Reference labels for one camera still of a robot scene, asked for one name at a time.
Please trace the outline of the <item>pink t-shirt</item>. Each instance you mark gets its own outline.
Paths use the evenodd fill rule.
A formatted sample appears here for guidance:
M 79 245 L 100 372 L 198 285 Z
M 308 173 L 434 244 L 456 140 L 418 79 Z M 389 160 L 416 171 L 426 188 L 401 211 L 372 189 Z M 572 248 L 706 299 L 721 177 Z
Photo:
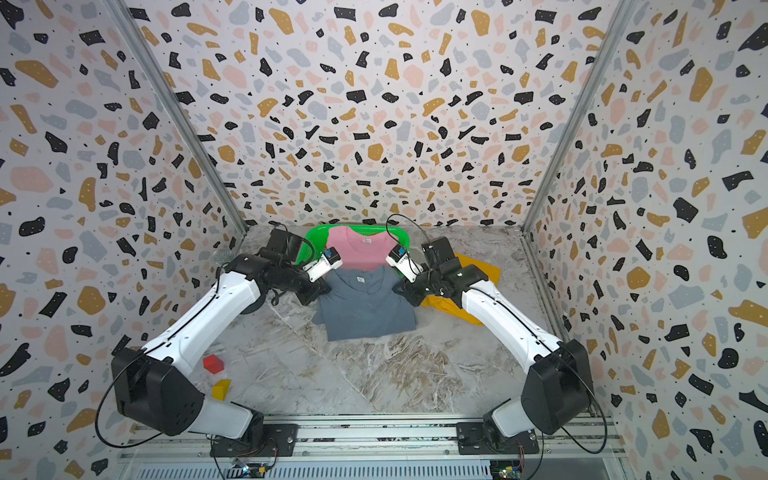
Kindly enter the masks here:
M 346 226 L 330 228 L 326 242 L 327 247 L 335 248 L 339 253 L 342 269 L 360 271 L 386 266 L 386 258 L 397 245 L 387 233 L 362 235 Z

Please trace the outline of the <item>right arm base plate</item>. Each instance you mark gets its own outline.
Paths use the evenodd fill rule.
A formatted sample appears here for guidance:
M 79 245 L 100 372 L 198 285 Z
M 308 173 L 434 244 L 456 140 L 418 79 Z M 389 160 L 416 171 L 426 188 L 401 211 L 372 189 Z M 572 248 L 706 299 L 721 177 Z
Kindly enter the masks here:
M 538 438 L 533 431 L 507 437 L 488 421 L 459 422 L 455 428 L 461 455 L 528 455 L 540 452 Z

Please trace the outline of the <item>yellow cube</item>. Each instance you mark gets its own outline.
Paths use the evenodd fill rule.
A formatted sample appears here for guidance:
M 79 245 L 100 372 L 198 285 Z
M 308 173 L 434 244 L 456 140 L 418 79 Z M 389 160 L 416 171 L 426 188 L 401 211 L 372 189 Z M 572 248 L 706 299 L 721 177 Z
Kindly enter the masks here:
M 221 379 L 217 381 L 212 387 L 212 397 L 216 400 L 224 401 L 227 398 L 230 386 L 230 379 Z

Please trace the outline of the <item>aluminium front rail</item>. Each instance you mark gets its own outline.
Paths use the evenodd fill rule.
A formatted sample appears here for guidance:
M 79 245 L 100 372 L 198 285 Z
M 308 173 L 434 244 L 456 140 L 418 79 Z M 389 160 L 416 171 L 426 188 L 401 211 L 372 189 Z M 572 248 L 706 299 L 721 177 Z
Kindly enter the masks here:
M 273 415 L 279 452 L 246 459 L 272 463 L 268 479 L 483 479 L 520 467 L 524 479 L 632 479 L 614 427 L 589 415 L 566 433 L 529 439 L 540 446 L 501 455 L 480 450 L 479 417 L 460 414 Z

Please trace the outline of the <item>green plastic basket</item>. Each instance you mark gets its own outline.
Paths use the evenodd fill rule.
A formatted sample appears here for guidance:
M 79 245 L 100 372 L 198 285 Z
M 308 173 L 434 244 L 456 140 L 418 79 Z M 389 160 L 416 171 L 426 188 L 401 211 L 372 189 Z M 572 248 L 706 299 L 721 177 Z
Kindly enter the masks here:
M 301 247 L 299 260 L 315 260 L 317 259 L 327 248 L 329 234 L 334 230 L 337 230 L 337 235 L 342 233 L 342 229 L 347 228 L 350 232 L 361 237 L 376 237 L 382 235 L 389 241 L 397 241 L 406 250 L 409 249 L 411 239 L 409 234 L 400 227 L 385 227 L 383 225 L 366 225 L 366 224 L 329 224 L 319 225 L 311 227 L 309 231 L 304 235 L 306 239 L 305 244 Z

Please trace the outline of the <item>red cube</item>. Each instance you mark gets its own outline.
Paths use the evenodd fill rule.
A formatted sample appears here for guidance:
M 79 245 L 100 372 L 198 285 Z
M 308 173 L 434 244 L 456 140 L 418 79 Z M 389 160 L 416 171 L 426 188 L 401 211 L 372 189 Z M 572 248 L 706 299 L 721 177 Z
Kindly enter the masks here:
M 216 355 L 208 355 L 202 360 L 203 368 L 212 375 L 217 375 L 225 370 L 222 359 Z

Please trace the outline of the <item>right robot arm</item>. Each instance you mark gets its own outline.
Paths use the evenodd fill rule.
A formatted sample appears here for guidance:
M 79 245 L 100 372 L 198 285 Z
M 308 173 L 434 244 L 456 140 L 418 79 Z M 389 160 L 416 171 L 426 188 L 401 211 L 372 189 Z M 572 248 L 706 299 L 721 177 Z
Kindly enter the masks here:
M 522 394 L 490 412 L 504 437 L 537 429 L 554 434 L 592 404 L 587 349 L 541 328 L 498 290 L 476 265 L 464 266 L 445 237 L 424 243 L 426 261 L 416 263 L 402 246 L 386 257 L 403 279 L 394 291 L 411 305 L 429 296 L 450 300 L 478 319 L 505 346 L 526 374 Z

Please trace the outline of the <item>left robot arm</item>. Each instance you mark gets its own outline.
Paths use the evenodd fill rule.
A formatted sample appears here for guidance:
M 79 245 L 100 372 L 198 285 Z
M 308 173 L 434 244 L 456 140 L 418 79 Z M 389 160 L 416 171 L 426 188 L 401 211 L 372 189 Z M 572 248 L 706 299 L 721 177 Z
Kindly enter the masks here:
M 300 260 L 308 243 L 273 229 L 257 252 L 227 261 L 212 288 L 172 326 L 138 350 L 116 352 L 111 390 L 117 411 L 167 436 L 193 432 L 258 444 L 262 414 L 203 393 L 190 376 L 224 330 L 258 310 L 269 292 L 292 293 L 303 305 L 329 293 L 324 277 L 341 267 L 341 256 L 329 248 Z

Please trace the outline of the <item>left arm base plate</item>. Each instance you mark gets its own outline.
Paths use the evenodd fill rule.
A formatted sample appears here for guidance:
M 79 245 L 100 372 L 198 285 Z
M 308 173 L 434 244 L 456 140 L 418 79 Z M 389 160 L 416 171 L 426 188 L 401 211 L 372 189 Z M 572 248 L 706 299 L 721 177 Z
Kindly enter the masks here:
M 213 458 L 291 457 L 298 431 L 298 424 L 260 423 L 239 439 L 214 438 L 209 454 Z

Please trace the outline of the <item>grey t-shirt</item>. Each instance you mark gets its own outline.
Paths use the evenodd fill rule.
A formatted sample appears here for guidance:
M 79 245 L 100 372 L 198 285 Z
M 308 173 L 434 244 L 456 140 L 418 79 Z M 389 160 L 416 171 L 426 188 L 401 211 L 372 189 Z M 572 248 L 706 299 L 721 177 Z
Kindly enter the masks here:
M 414 307 L 394 291 L 396 271 L 337 269 L 324 279 L 331 291 L 318 298 L 312 323 L 326 328 L 327 340 L 379 338 L 417 328 Z

